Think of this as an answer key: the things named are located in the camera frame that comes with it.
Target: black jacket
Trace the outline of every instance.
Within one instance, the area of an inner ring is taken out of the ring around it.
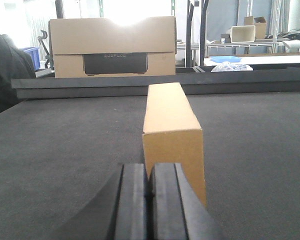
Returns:
[[[0,113],[19,103],[11,79],[36,78],[31,57],[0,35]]]

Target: black pole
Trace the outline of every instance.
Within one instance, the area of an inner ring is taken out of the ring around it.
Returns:
[[[194,16],[194,5],[188,0],[188,12],[186,16],[186,40],[185,40],[185,67],[191,67],[191,26]]]
[[[199,43],[199,66],[204,65],[206,48],[206,21],[209,0],[201,0],[201,24],[200,24],[200,43]]]
[[[56,11],[56,18],[57,19],[64,19],[64,5],[62,0],[55,0],[55,11]]]

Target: white container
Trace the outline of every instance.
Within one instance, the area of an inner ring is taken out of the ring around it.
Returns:
[[[230,37],[231,43],[253,43],[256,38],[256,26],[232,26]]]

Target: table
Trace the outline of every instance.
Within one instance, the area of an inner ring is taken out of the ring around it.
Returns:
[[[207,210],[230,239],[300,240],[300,92],[190,95]],[[117,163],[143,161],[145,96],[24,101],[0,114],[0,240],[40,239]]]
[[[300,64],[300,55],[288,55],[288,56],[245,56],[241,57],[240,62],[233,62],[234,64]],[[210,60],[210,58],[204,59],[204,65],[216,66],[219,63]]]

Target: cardboard box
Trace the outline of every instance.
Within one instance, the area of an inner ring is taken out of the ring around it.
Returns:
[[[255,26],[255,38],[264,39],[267,33],[267,21],[263,16],[253,17],[246,16],[244,18],[243,25],[254,25]]]
[[[180,83],[149,85],[142,141],[147,175],[155,163],[181,163],[206,205],[203,130]]]
[[[253,43],[256,39],[256,26],[232,26],[229,30],[231,43]]]
[[[175,28],[174,16],[126,26],[107,18],[51,19],[55,77],[175,75]]]

